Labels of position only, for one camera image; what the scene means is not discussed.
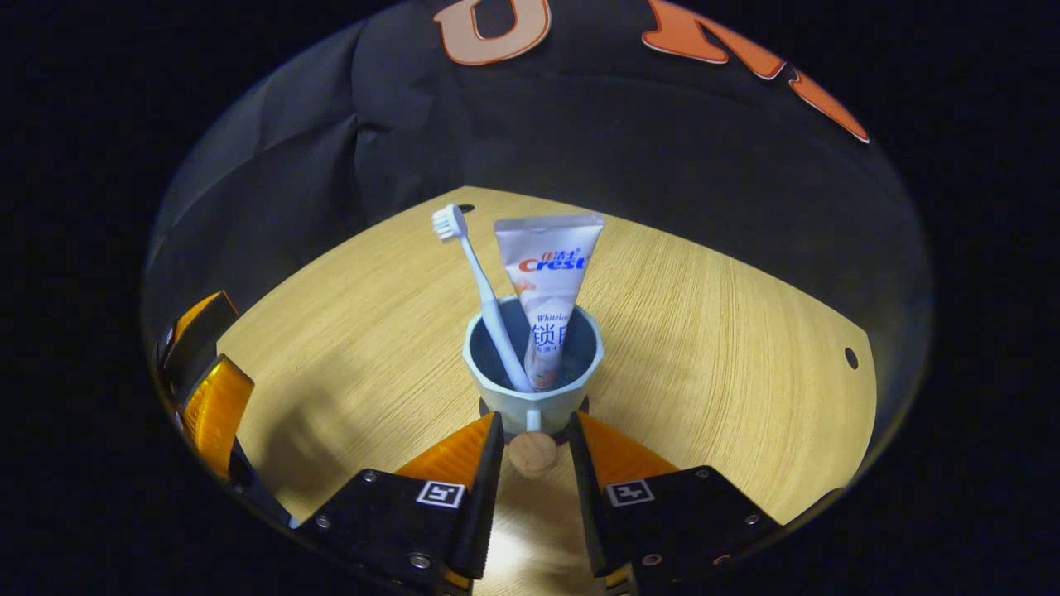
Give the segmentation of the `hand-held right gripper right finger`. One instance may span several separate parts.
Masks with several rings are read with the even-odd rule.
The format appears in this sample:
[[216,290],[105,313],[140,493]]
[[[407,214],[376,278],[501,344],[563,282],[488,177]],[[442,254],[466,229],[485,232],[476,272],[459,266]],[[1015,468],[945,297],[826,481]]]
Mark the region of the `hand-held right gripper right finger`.
[[568,430],[588,562],[607,593],[709,593],[783,534],[709,464],[681,469],[586,411]]

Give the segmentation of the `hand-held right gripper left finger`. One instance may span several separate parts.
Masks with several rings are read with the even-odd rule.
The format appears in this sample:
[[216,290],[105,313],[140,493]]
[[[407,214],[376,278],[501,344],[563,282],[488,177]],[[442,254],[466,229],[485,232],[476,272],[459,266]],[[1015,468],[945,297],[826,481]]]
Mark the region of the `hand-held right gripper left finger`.
[[356,473],[294,532],[364,592],[472,592],[484,577],[505,445],[489,411],[395,472]]

